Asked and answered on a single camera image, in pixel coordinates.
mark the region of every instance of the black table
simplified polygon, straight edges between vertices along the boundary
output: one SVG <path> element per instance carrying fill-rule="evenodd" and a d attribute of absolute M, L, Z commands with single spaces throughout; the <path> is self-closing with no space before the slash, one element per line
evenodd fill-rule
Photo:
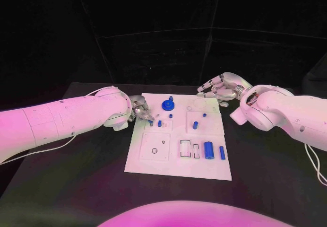
<path fill-rule="evenodd" d="M 103 86 L 72 83 L 63 97 Z M 128 95 L 196 93 L 188 86 L 116 86 Z M 220 108 L 232 181 L 124 173 L 134 123 L 121 131 L 101 127 L 62 149 L 24 158 L 0 200 L 0 226 L 96 226 L 124 211 L 171 200 L 216 202 L 295 226 L 325 226 L 327 188 L 302 143 L 279 128 L 237 126 L 229 117 L 236 107 L 233 100 Z M 327 153 L 315 150 L 324 165 Z"/>

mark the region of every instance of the robotic hand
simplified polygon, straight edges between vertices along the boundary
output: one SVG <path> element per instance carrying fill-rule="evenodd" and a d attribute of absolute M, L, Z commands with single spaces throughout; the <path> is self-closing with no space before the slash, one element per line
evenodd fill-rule
<path fill-rule="evenodd" d="M 128 127 L 135 117 L 154 120 L 142 96 L 115 87 L 86 96 L 0 112 L 0 162 L 24 150 L 96 129 Z"/>
<path fill-rule="evenodd" d="M 223 101 L 239 100 L 239 108 L 230 114 L 239 125 L 249 121 L 263 131 L 278 126 L 295 140 L 327 151 L 325 99 L 294 96 L 272 85 L 252 86 L 230 72 L 209 80 L 197 91 L 198 97 L 214 97 L 220 106 L 227 106 Z"/>

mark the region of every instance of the task board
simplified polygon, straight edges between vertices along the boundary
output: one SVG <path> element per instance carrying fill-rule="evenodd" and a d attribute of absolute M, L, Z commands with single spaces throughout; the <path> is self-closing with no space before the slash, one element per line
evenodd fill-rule
<path fill-rule="evenodd" d="M 137 118 L 125 172 L 230 181 L 217 100 L 188 95 L 148 93 L 141 95 L 145 97 L 154 121 Z M 161 104 L 170 96 L 174 108 L 165 111 Z M 207 141 L 213 143 L 213 159 L 206 159 L 204 155 L 203 144 Z"/>

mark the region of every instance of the cable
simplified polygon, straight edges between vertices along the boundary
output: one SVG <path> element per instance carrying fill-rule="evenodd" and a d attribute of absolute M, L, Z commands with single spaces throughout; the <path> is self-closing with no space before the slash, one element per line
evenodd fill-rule
<path fill-rule="evenodd" d="M 311 158 L 311 156 L 309 156 L 307 146 L 308 146 L 308 148 L 309 148 L 309 150 L 311 150 L 311 152 L 312 152 L 312 154 L 314 154 L 314 156 L 315 156 L 315 158 L 317 158 L 317 166 L 315 166 L 314 161 L 312 161 L 312 158 Z M 321 179 L 319 179 L 319 177 L 322 177 L 324 181 L 327 182 L 325 177 L 324 177 L 322 174 L 319 173 L 319 160 L 318 160 L 318 155 L 315 154 L 314 149 L 311 148 L 311 146 L 309 146 L 308 144 L 304 144 L 304 148 L 305 148 L 307 155 L 308 155 L 309 161 L 311 161 L 311 163 L 312 163 L 314 169 L 315 169 L 315 171 L 317 171 L 317 178 L 318 178 L 318 181 L 319 181 L 319 183 L 321 183 L 324 186 L 327 186 L 327 184 L 325 184 L 325 183 L 321 181 Z"/>
<path fill-rule="evenodd" d="M 88 93 L 86 96 L 89 96 L 89 95 L 93 94 L 96 91 L 101 91 L 101 90 L 103 90 L 103 89 L 106 89 L 106 88 L 111 88 L 111 87 L 102 87 L 101 89 L 98 89 L 98 90 L 92 91 L 90 93 Z M 76 135 L 72 137 L 72 139 L 70 139 L 62 146 L 59 146 L 59 147 L 56 147 L 56 148 L 52 148 L 52 149 L 47 149 L 47 150 L 40 150 L 40 151 L 31 152 L 31 153 L 29 153 L 29 154 L 26 154 L 26 155 L 23 155 L 23 156 L 20 156 L 20 157 L 17 157 L 17 158 L 14 158 L 14 159 L 5 161 L 5 162 L 1 162 L 0 165 L 5 164 L 5 163 L 8 163 L 8 162 L 13 162 L 14 160 L 17 160 L 17 159 L 20 159 L 20 158 L 23 158 L 23 157 L 26 157 L 26 156 L 29 156 L 29 155 L 33 155 L 33 154 L 37 154 L 37 153 L 41 153 L 41 152 L 46 152 L 46 151 L 50 151 L 50 150 L 54 150 L 54 149 L 59 149 L 59 148 L 65 147 L 65 146 L 72 142 L 72 140 L 75 139 L 75 137 L 76 137 Z"/>

